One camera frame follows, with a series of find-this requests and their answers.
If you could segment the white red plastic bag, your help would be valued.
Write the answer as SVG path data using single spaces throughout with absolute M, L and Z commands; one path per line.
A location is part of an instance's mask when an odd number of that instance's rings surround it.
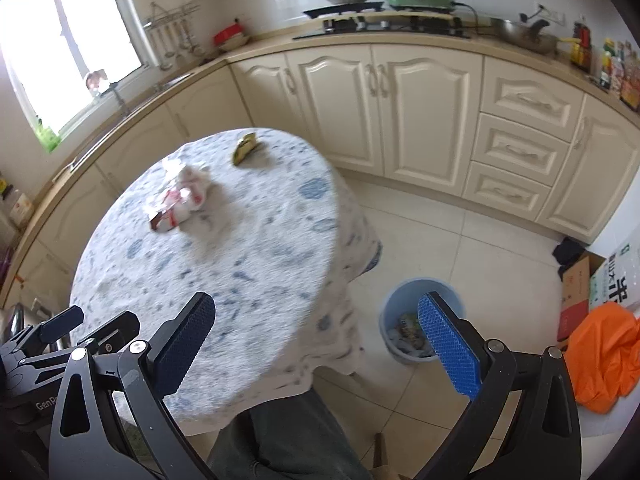
M 172 162 L 166 177 L 146 205 L 145 212 L 153 232 L 175 229 L 200 211 L 213 185 L 209 166 Z

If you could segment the blue plastic trash bucket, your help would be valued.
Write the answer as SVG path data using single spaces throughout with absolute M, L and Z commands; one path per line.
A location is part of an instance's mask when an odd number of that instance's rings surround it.
M 434 278 L 412 278 L 399 284 L 382 304 L 378 328 L 387 350 L 401 363 L 438 360 L 418 320 L 419 300 L 428 292 L 437 292 L 459 318 L 465 317 L 460 297 L 447 283 Z

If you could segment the kitchen window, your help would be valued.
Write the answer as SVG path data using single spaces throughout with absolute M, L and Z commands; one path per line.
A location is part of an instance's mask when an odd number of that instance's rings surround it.
M 29 127 L 53 152 L 95 99 L 84 78 L 118 84 L 146 64 L 127 0 L 1 0 L 1 53 Z

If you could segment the cream kitchen cabinet run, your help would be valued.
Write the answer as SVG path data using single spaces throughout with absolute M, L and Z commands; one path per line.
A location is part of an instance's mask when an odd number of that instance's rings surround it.
M 334 166 L 464 198 L 594 242 L 639 169 L 639 118 L 570 68 L 451 38 L 316 38 L 221 58 L 154 96 L 62 171 L 1 297 L 65 304 L 116 196 L 180 144 L 295 133 Z

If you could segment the orange plastic bag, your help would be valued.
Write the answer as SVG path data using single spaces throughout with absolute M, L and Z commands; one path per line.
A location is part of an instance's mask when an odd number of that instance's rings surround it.
M 639 382 L 639 320 L 616 302 L 593 309 L 570 334 L 564 354 L 575 400 L 606 414 Z

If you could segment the jar on counter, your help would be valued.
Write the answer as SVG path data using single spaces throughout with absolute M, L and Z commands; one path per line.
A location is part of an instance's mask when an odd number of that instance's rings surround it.
M 23 229 L 34 213 L 32 201 L 25 193 L 16 188 L 6 200 L 8 201 L 10 219 L 19 229 Z

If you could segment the brown cardboard box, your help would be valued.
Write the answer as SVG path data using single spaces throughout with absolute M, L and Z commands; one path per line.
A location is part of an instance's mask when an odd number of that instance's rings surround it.
M 588 315 L 590 278 L 605 262 L 605 258 L 584 252 L 562 276 L 562 302 L 556 341 L 561 349 L 568 345 L 570 334 Z

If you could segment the blue patterned white tablecloth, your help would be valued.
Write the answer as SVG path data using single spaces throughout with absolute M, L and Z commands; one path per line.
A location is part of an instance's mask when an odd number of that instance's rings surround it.
M 126 310 L 150 338 L 197 292 L 213 298 L 214 327 L 165 400 L 186 434 L 306 392 L 319 367 L 352 374 L 361 344 L 348 288 L 382 252 L 352 190 L 310 143 L 258 129 L 257 148 L 235 165 L 242 136 L 184 144 L 131 183 L 90 237 L 70 293 L 85 313 L 75 338 Z M 157 233 L 149 210 L 170 162 L 207 168 L 213 183 L 201 210 Z

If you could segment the white rice bag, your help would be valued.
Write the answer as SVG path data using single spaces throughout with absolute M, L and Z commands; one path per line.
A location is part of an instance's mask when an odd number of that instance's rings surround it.
M 639 241 L 627 240 L 589 281 L 589 310 L 615 302 L 630 312 L 639 310 Z

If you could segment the dark cloth on floor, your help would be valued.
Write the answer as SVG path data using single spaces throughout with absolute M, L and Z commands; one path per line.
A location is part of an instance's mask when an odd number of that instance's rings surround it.
M 552 250 L 552 256 L 559 266 L 570 268 L 585 252 L 585 246 L 577 240 L 566 236 Z

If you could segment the dark trouser leg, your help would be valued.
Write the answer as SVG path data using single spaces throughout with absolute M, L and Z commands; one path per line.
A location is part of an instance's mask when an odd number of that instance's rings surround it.
M 371 477 L 314 389 L 235 416 L 206 463 L 219 479 Z

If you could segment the small gold snack packet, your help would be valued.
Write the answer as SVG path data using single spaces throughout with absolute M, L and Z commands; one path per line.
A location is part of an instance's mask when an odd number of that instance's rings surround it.
M 256 132 L 250 132 L 244 134 L 242 138 L 235 145 L 234 151 L 231 155 L 232 165 L 237 167 L 247 159 L 250 154 L 252 154 L 256 150 L 260 150 L 263 148 L 265 144 L 258 138 Z

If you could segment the sink faucet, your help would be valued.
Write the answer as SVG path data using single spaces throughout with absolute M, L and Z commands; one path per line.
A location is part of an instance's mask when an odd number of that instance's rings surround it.
M 117 89 L 118 82 L 110 81 L 105 70 L 94 70 L 88 73 L 84 78 L 84 83 L 87 90 L 95 99 L 103 99 L 108 94 L 112 94 L 115 97 L 122 117 L 126 117 L 131 113 L 128 104 Z

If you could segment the hanging utensil rack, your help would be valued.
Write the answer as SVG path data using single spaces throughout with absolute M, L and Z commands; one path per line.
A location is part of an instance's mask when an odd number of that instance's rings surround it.
M 202 58 L 205 50 L 195 37 L 191 16 L 198 12 L 197 4 L 165 9 L 151 2 L 151 15 L 143 23 L 146 39 L 162 72 L 186 65 L 189 58 Z

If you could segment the red pot with bowl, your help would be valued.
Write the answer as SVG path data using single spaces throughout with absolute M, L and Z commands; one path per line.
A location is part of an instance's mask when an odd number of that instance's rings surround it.
M 248 40 L 250 40 L 250 36 L 247 35 L 244 27 L 236 18 L 232 25 L 213 36 L 213 45 L 221 51 L 229 52 L 245 46 Z

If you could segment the condiment bottles group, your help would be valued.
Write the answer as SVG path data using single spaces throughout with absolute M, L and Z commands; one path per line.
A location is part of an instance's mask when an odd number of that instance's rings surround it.
M 570 62 L 585 73 L 593 72 L 593 46 L 591 30 L 575 22 Z M 629 41 L 605 38 L 598 57 L 599 69 L 591 80 L 610 96 L 634 112 L 639 111 L 639 53 Z

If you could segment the black gas stove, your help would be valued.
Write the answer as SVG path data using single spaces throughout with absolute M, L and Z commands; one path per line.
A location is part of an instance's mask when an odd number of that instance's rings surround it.
M 294 40 L 322 36 L 365 34 L 370 32 L 410 32 L 469 39 L 462 19 L 451 13 L 427 10 L 385 9 L 382 2 L 326 6 L 305 11 L 315 29 L 295 36 Z

